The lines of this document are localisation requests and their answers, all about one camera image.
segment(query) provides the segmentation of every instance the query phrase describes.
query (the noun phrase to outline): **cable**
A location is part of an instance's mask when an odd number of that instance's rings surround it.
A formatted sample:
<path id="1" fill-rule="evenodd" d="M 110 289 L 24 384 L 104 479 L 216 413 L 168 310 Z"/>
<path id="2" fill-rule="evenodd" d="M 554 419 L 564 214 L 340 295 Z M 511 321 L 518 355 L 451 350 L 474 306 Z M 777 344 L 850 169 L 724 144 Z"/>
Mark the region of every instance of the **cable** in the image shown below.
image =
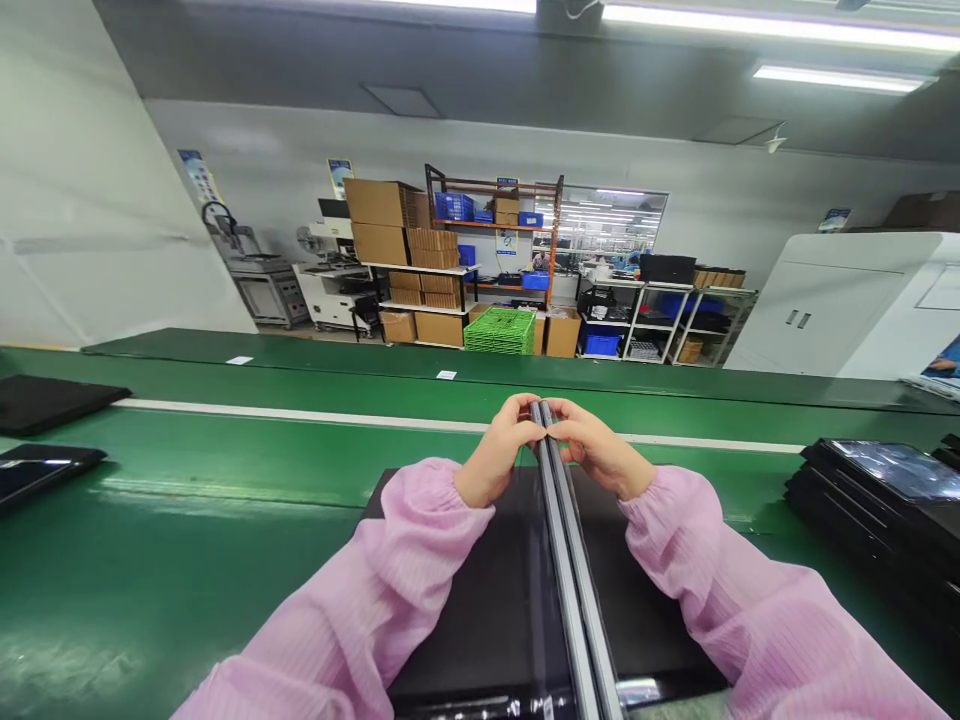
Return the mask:
<path id="1" fill-rule="evenodd" d="M 603 0 L 590 0 L 590 2 L 588 2 L 586 5 L 584 5 L 584 6 L 580 9 L 580 12 L 578 12 L 576 15 L 574 15 L 572 12 L 570 12 L 570 8 L 567 7 L 567 0 L 563 0 L 563 10 L 564 10 L 564 12 L 567 13 L 567 17 L 570 18 L 571 20 L 579 20 L 581 17 L 583 17 L 583 14 L 584 14 L 587 10 L 589 10 L 590 8 L 592 8 L 594 5 L 599 5 L 601 2 L 603 2 Z"/>

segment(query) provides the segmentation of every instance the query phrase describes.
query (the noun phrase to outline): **green plastic crate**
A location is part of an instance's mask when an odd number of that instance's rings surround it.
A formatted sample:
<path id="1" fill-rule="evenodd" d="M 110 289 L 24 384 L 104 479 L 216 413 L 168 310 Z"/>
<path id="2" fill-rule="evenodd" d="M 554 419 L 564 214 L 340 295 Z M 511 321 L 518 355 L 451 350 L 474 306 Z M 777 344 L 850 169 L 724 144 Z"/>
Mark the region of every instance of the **green plastic crate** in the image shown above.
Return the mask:
<path id="1" fill-rule="evenodd" d="M 463 346 L 475 352 L 533 355 L 536 325 L 536 313 L 490 308 L 467 325 L 463 331 Z"/>

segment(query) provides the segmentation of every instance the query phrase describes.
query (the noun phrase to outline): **white machine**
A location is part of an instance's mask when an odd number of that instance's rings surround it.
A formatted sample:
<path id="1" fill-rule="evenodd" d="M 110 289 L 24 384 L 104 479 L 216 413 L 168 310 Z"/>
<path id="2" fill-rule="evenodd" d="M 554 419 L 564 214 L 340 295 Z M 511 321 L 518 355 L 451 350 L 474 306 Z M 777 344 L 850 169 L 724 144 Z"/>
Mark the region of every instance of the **white machine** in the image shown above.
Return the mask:
<path id="1" fill-rule="evenodd" d="M 350 292 L 349 284 L 365 285 L 370 273 L 355 259 L 343 254 L 344 241 L 353 240 L 349 218 L 325 217 L 297 231 L 297 241 L 320 262 L 297 263 L 293 272 L 300 283 L 310 319 L 318 330 L 354 327 L 353 308 L 361 298 L 374 294 L 372 288 Z M 357 328 L 367 337 L 370 325 L 358 316 Z"/>
<path id="2" fill-rule="evenodd" d="M 960 333 L 960 235 L 795 235 L 727 370 L 899 380 Z"/>

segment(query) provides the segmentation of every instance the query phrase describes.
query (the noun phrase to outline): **person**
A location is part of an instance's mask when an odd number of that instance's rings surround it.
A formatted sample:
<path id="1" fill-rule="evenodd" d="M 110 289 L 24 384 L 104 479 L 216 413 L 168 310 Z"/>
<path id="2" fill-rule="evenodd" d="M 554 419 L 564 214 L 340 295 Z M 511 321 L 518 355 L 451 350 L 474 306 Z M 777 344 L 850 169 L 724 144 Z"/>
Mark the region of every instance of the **person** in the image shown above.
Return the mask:
<path id="1" fill-rule="evenodd" d="M 923 374 L 931 377 L 960 377 L 957 363 L 960 363 L 960 337 L 950 343 Z"/>
<path id="2" fill-rule="evenodd" d="M 732 716 L 947 717 L 816 572 L 767 559 L 727 527 L 701 475 L 651 465 L 569 400 L 548 400 L 561 421 L 544 430 L 527 419 L 536 400 L 509 398 L 462 467 L 429 458 L 398 472 L 383 519 L 362 521 L 174 717 L 392 717 L 386 688 L 433 630 L 518 450 L 545 433 L 619 499 L 630 552 L 732 684 Z"/>

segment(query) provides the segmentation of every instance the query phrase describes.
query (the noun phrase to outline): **ceiling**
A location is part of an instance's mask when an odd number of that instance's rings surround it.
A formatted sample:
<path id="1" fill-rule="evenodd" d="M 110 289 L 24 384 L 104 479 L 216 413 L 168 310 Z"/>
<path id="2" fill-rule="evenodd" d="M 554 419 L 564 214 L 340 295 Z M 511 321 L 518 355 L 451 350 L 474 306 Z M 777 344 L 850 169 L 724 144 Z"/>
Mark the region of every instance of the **ceiling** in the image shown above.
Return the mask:
<path id="1" fill-rule="evenodd" d="M 960 72 L 943 56 L 616 26 L 599 8 L 572 21 L 560 0 L 540 0 L 536 17 L 337 0 L 94 2 L 145 98 L 389 113 L 364 85 L 419 88 L 455 120 L 751 145 L 787 121 L 783 151 L 960 162 Z M 823 0 L 710 4 L 960 34 L 955 0 L 874 0 L 856 15 Z M 940 80 L 877 95 L 754 80 L 761 62 Z"/>

